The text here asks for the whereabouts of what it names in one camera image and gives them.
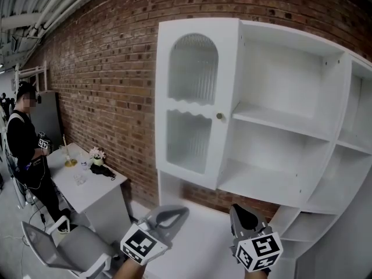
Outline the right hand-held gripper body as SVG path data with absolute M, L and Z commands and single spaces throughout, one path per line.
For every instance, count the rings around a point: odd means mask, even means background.
M 269 271 L 284 251 L 278 232 L 274 232 L 271 226 L 259 231 L 238 231 L 231 226 L 231 232 L 234 236 L 232 255 L 247 272 Z

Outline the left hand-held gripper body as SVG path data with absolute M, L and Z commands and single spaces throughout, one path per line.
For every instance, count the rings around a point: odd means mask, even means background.
M 172 248 L 167 213 L 149 214 L 132 224 L 120 241 L 120 250 L 139 265 L 146 265 Z

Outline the white glass cabinet door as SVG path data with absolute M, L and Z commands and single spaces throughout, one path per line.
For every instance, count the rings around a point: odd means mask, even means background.
M 244 40 L 238 19 L 161 22 L 155 71 L 159 171 L 215 189 L 226 166 Z

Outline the person's right forearm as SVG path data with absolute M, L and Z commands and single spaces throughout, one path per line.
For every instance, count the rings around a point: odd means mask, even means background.
M 268 279 L 271 270 L 269 268 L 253 272 L 245 272 L 244 279 Z

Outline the person's left forearm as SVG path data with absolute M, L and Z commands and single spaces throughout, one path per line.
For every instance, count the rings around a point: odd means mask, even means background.
M 126 260 L 112 279 L 142 279 L 146 265 L 140 265 L 132 259 Z

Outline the white shelf cabinet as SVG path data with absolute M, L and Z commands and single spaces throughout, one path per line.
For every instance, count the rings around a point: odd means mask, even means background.
M 270 225 L 284 253 L 271 277 L 293 279 L 297 258 L 337 222 L 372 168 L 372 62 L 316 35 L 238 20 L 244 47 L 231 139 L 210 190 L 278 206 Z M 240 278 L 228 214 L 197 204 L 187 184 L 194 183 L 158 170 L 159 203 L 186 206 L 189 216 L 149 272 Z

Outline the gray metal cabinet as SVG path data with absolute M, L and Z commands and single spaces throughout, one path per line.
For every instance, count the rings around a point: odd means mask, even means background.
M 51 152 L 63 144 L 62 126 L 58 94 L 55 91 L 44 91 L 38 94 L 36 106 L 30 112 L 30 119 L 36 134 L 44 133 L 49 140 Z

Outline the small white table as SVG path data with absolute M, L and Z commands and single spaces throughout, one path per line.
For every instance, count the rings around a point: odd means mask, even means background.
M 91 227 L 102 239 L 109 244 L 120 242 L 131 227 L 121 191 L 121 185 L 127 177 L 113 171 L 116 179 L 112 181 L 108 177 L 92 173 L 90 169 L 83 170 L 79 162 L 80 153 L 90 158 L 88 152 L 75 143 L 67 147 L 71 158 L 77 160 L 74 167 L 65 166 L 66 151 L 61 149 L 47 157 L 54 184 L 76 213 L 85 214 Z M 87 177 L 86 182 L 76 186 L 75 174 L 84 174 Z

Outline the black cloth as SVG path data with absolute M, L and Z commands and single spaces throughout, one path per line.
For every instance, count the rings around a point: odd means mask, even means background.
M 92 171 L 92 173 L 96 174 L 96 175 L 102 175 L 102 176 L 105 176 L 105 177 L 108 177 L 110 178 L 112 181 L 116 179 L 116 175 L 114 172 L 112 172 L 109 168 L 107 168 L 106 166 L 104 165 L 100 165 L 98 166 L 97 164 L 92 164 L 90 166 L 90 170 Z

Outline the pink flowers in pot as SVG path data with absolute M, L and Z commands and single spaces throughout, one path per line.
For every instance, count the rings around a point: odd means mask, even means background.
M 104 164 L 104 160 L 106 158 L 106 154 L 100 148 L 98 148 L 96 146 L 93 147 L 89 151 L 89 155 L 90 155 L 90 158 L 91 158 L 93 164 L 95 164 L 97 166 L 102 166 Z

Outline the gold stand with rod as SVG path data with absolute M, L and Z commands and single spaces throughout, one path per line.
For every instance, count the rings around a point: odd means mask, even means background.
M 77 164 L 77 160 L 74 159 L 74 158 L 71 158 L 71 156 L 69 154 L 69 150 L 68 150 L 68 147 L 67 147 L 67 142 L 66 142 L 65 135 L 63 135 L 63 143 L 64 143 L 64 147 L 65 147 L 65 151 L 66 151 L 65 166 L 66 167 L 74 167 Z

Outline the gray chair back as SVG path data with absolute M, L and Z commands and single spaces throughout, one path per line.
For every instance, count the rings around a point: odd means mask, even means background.
M 24 209 L 26 206 L 26 192 L 22 183 L 18 181 L 19 169 L 12 155 L 6 157 L 10 177 L 15 188 L 16 196 L 19 201 L 19 208 Z

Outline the white metal rack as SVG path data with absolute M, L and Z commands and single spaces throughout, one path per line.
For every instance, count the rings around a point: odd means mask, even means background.
M 33 86 L 36 86 L 37 91 L 40 90 L 40 84 L 39 84 L 39 74 L 43 74 L 44 76 L 44 89 L 42 91 L 48 90 L 48 62 L 45 60 L 44 64 L 42 66 L 36 66 L 29 69 L 23 69 L 20 70 L 20 65 L 17 63 L 14 73 L 15 73 L 15 93 L 18 93 L 19 87 L 20 87 L 20 80 L 24 78 L 29 78 L 32 76 L 35 76 L 35 81 L 33 82 Z

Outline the gray office chair white frame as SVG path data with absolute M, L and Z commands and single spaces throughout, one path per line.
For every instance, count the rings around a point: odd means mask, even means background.
M 64 223 L 69 232 L 55 243 L 52 233 Z M 85 226 L 71 229 L 66 216 L 46 231 L 25 221 L 21 225 L 29 247 L 44 266 L 67 270 L 78 279 L 96 279 L 101 273 L 113 277 L 111 262 L 118 254 L 91 229 Z

